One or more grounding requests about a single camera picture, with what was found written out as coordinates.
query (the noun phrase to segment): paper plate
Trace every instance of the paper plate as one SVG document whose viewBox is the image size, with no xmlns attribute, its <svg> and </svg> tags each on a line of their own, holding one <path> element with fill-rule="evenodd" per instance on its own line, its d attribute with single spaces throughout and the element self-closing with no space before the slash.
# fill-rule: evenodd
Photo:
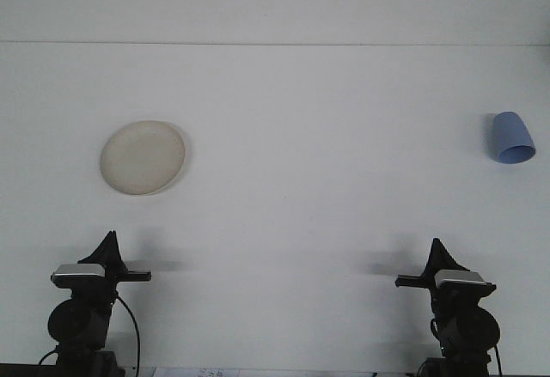
<svg viewBox="0 0 550 377">
<path fill-rule="evenodd" d="M 140 121 L 115 133 L 101 152 L 105 181 L 131 195 L 160 191 L 178 174 L 185 147 L 176 129 L 164 122 Z"/>
</svg>

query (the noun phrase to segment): cable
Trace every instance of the cable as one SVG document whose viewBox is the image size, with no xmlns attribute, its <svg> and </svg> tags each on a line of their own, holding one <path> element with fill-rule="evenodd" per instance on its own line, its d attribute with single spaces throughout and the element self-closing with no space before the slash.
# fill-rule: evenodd
<svg viewBox="0 0 550 377">
<path fill-rule="evenodd" d="M 437 332 L 437 328 L 436 328 L 436 324 L 437 324 L 437 320 L 434 318 L 434 319 L 431 319 L 430 321 L 430 331 L 431 331 L 431 334 L 433 334 L 433 337 L 436 338 L 436 340 L 439 339 L 438 337 L 438 332 Z"/>
<path fill-rule="evenodd" d="M 495 355 L 497 356 L 498 375 L 502 377 L 502 364 L 500 363 L 500 354 L 498 353 L 498 347 L 495 345 Z"/>
<path fill-rule="evenodd" d="M 52 350 L 52 351 L 50 351 L 48 354 L 46 354 L 45 356 L 43 356 L 42 358 L 40 358 L 40 361 L 38 362 L 38 365 L 39 365 L 39 366 L 42 365 L 42 363 L 44 362 L 44 360 L 45 360 L 46 358 L 48 358 L 49 356 L 51 356 L 52 354 L 54 354 L 54 353 L 57 353 L 57 351 L 56 351 L 56 350 Z"/>
<path fill-rule="evenodd" d="M 124 306 L 124 308 L 128 311 L 128 313 L 130 314 L 130 317 L 131 317 L 131 320 L 133 321 L 134 323 L 134 327 L 136 327 L 136 337 L 137 337 L 137 365 L 136 365 L 136 377 L 139 376 L 139 361 L 140 361 L 140 357 L 141 357 L 141 340 L 139 338 L 139 329 L 138 329 L 138 323 L 136 321 L 136 318 L 134 317 L 134 314 L 133 312 L 131 311 L 131 309 L 128 307 L 128 305 L 124 302 L 124 300 L 122 300 L 122 298 L 120 298 L 119 296 L 119 293 L 117 293 L 117 300 L 119 300 L 122 305 Z"/>
<path fill-rule="evenodd" d="M 420 377 L 420 373 L 422 373 L 422 371 L 424 370 L 424 367 L 426 365 L 428 361 L 426 360 L 425 362 L 423 362 L 422 364 L 420 364 L 420 367 L 419 367 L 419 371 L 416 372 L 416 377 Z"/>
</svg>

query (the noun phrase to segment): plate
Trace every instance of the plate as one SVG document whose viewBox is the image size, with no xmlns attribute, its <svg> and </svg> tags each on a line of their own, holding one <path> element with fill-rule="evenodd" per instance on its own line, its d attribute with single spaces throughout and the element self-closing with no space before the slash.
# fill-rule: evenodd
<svg viewBox="0 0 550 377">
<path fill-rule="evenodd" d="M 180 133 L 160 121 L 139 121 L 117 131 L 101 152 L 100 168 L 115 190 L 147 195 L 165 188 L 185 157 Z"/>
</svg>

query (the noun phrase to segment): white plate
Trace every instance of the white plate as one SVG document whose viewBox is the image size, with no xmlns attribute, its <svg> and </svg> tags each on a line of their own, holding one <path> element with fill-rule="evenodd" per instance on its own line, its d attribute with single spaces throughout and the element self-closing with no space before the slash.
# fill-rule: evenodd
<svg viewBox="0 0 550 377">
<path fill-rule="evenodd" d="M 105 181 L 131 195 L 160 191 L 181 170 L 185 147 L 176 129 L 164 122 L 140 121 L 115 133 L 101 152 Z"/>
</svg>

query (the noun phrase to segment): blue cup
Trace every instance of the blue cup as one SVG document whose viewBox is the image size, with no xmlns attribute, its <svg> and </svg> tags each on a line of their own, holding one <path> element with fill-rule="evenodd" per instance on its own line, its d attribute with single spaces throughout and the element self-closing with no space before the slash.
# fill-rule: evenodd
<svg viewBox="0 0 550 377">
<path fill-rule="evenodd" d="M 515 112 L 502 112 L 492 121 L 492 139 L 497 159 L 517 164 L 535 155 L 535 144 L 527 127 Z"/>
</svg>

